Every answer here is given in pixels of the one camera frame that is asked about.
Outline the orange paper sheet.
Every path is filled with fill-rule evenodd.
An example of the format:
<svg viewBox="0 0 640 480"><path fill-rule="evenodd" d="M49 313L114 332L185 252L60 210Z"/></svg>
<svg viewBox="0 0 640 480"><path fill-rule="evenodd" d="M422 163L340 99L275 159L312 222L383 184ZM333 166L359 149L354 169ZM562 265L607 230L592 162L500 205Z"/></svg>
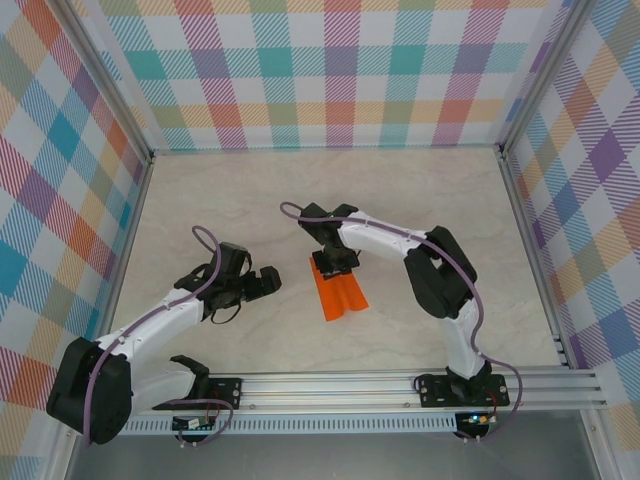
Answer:
<svg viewBox="0 0 640 480"><path fill-rule="evenodd" d="M341 319L347 312L366 310L369 303L355 277L346 275L322 276L310 258L318 296L327 322Z"/></svg>

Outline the long aluminium mounting rail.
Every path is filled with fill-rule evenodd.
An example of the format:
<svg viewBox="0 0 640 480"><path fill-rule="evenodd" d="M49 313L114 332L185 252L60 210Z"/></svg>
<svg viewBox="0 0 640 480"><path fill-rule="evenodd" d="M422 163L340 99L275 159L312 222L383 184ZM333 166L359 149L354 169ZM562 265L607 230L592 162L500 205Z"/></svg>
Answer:
<svg viewBox="0 0 640 480"><path fill-rule="evenodd" d="M523 367L522 381L505 369L509 397L521 411L599 410L607 407L596 374L561 366ZM241 413L374 413L419 411L418 370L240 373Z"/></svg>

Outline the aluminium lower frame strut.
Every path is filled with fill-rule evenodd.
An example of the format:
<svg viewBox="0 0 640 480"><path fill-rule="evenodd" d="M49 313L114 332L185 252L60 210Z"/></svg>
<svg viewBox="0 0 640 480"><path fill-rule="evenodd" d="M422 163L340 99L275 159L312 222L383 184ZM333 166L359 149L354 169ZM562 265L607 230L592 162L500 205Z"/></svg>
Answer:
<svg viewBox="0 0 640 480"><path fill-rule="evenodd" d="M620 480L602 415L598 410L585 409L581 411L581 418L600 479Z"/></svg>
<svg viewBox="0 0 640 480"><path fill-rule="evenodd" d="M62 428L53 443L53 450L42 474L42 480L65 480L74 458L78 439L82 438L74 430Z"/></svg>

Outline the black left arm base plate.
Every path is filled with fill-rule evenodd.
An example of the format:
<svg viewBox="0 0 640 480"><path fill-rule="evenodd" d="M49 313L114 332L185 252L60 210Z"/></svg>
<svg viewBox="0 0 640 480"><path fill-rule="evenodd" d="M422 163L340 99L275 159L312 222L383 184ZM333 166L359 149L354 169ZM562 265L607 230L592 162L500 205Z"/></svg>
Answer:
<svg viewBox="0 0 640 480"><path fill-rule="evenodd" d="M237 410L240 407L242 388L243 380L239 377L210 377L204 398L223 400Z"/></svg>

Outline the aluminium table side rail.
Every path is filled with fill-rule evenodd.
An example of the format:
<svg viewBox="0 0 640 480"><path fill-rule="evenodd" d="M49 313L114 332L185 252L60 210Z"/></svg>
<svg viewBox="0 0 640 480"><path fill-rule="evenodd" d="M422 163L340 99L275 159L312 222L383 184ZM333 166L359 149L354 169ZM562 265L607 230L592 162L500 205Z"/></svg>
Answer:
<svg viewBox="0 0 640 480"><path fill-rule="evenodd" d="M496 148L495 154L560 364L567 368L574 368L573 353L566 342L559 310L544 273L542 257L538 251L533 229L526 216L524 199L518 189L516 177L507 156L499 148Z"/></svg>
<svg viewBox="0 0 640 480"><path fill-rule="evenodd" d="M108 334L113 324L117 304L124 284L126 270L130 261L135 236L138 230L145 200L151 183L154 164L155 156L152 155L145 164L139 189L139 195L137 197L135 207L132 210L129 226L124 239L123 249L121 251L121 255L119 256L118 263L114 271L114 279L109 290L109 296L107 298L106 306L94 332L95 338Z"/></svg>

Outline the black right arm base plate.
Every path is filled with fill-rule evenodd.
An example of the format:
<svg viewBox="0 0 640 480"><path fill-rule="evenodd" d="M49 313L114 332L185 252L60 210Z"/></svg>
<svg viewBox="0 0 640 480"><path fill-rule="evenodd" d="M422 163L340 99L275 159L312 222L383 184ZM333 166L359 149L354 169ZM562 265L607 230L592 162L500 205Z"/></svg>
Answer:
<svg viewBox="0 0 640 480"><path fill-rule="evenodd" d="M510 397L505 378L499 374L464 379L454 374L423 374L414 379L423 408L506 407Z"/></svg>

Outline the aluminium frame post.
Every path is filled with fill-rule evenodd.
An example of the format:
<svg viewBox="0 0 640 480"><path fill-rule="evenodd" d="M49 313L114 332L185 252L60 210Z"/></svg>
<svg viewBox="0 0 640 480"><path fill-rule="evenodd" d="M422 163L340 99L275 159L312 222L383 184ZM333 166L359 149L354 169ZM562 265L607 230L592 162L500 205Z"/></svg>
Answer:
<svg viewBox="0 0 640 480"><path fill-rule="evenodd" d="M91 36L87 33L70 0L45 1L59 21L61 28L69 37L86 70L94 80L98 90L103 94L134 149L148 164L152 164L154 159L153 150L144 138L142 130L139 128L99 50L95 47Z"/></svg>
<svg viewBox="0 0 640 480"><path fill-rule="evenodd" d="M525 95L495 145L499 162L506 163L516 143L524 134L535 110L550 88L567 57L571 46L581 32L598 0L572 0L561 22L553 21L548 32L551 42L542 56L537 55L533 65L537 67L531 81L525 81Z"/></svg>

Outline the small black circuit board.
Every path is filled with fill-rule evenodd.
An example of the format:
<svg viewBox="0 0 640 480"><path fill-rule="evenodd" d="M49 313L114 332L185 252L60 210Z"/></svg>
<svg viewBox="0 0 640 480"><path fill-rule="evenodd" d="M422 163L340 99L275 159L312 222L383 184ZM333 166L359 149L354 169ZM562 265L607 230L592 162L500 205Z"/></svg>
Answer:
<svg viewBox="0 0 640 480"><path fill-rule="evenodd" d="M174 416L171 422L173 431L211 431L216 425L216 417L181 417Z"/></svg>

